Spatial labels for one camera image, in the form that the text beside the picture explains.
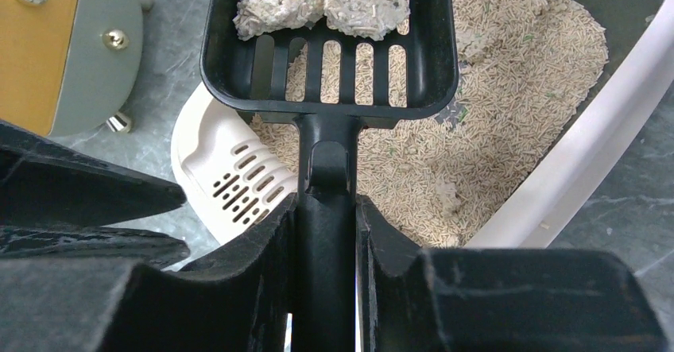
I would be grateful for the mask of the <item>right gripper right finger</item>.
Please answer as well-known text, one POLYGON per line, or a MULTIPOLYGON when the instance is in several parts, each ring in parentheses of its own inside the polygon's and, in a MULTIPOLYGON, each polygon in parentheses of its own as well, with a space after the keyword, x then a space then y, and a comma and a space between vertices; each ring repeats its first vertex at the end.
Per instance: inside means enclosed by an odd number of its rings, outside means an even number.
POLYGON ((666 351, 629 267, 586 249, 417 245, 361 195, 359 351, 666 351))

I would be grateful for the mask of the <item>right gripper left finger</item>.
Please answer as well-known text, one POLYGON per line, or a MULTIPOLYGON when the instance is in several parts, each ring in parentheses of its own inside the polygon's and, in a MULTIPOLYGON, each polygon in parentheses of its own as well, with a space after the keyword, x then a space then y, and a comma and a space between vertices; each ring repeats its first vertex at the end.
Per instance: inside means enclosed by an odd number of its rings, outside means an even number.
POLYGON ((136 264, 101 351, 282 351, 296 195, 178 272, 136 264))

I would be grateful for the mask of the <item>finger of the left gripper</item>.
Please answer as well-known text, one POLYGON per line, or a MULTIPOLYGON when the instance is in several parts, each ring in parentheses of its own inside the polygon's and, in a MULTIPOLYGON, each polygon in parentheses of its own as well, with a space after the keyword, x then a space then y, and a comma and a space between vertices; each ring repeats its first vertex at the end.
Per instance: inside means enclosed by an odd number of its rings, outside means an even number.
POLYGON ((1 224, 103 226, 182 207, 173 182, 1 123, 1 224))
POLYGON ((1 258, 128 257, 159 269, 191 254, 186 242, 149 230, 96 227, 37 229, 1 227, 1 258))

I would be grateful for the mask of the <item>black litter scoop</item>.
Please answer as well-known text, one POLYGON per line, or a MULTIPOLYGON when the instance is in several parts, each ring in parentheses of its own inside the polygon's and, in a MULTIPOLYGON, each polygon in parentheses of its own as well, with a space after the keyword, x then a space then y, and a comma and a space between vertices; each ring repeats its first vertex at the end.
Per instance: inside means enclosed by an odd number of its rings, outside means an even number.
POLYGON ((211 0, 201 73, 207 89, 236 110, 257 112, 299 131, 293 239, 292 349, 352 351, 356 331, 358 134, 438 113, 453 98, 459 71, 451 0, 409 0, 406 34, 373 41, 373 102, 355 101, 358 39, 331 31, 272 35, 265 96, 253 95, 255 44, 234 27, 239 0, 211 0))

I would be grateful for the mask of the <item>beige litter box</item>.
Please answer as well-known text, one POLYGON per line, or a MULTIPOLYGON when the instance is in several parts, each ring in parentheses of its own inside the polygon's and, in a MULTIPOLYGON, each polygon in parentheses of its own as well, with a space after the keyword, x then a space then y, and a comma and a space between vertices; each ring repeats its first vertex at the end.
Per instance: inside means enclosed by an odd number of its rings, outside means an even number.
MULTIPOLYGON (((612 32, 607 81, 526 176, 498 172, 504 153, 469 123, 467 145, 429 140, 412 173, 400 157, 374 158, 379 134, 361 139, 359 185, 384 218, 422 246, 549 246, 637 136, 673 81, 673 0, 577 0, 612 32)), ((285 165, 296 131, 257 135, 199 85, 172 133, 171 166, 211 235, 226 244, 296 190, 285 165)))

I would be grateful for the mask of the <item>litter clump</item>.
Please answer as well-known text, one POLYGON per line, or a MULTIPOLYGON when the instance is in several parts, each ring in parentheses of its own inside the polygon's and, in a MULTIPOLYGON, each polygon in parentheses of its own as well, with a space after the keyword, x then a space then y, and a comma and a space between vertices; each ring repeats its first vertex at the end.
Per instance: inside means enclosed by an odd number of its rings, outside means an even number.
POLYGON ((233 22, 242 41, 282 29, 313 25, 323 17, 323 0, 239 0, 233 22))
POLYGON ((327 27, 381 41, 410 15, 409 0, 324 0, 327 27))

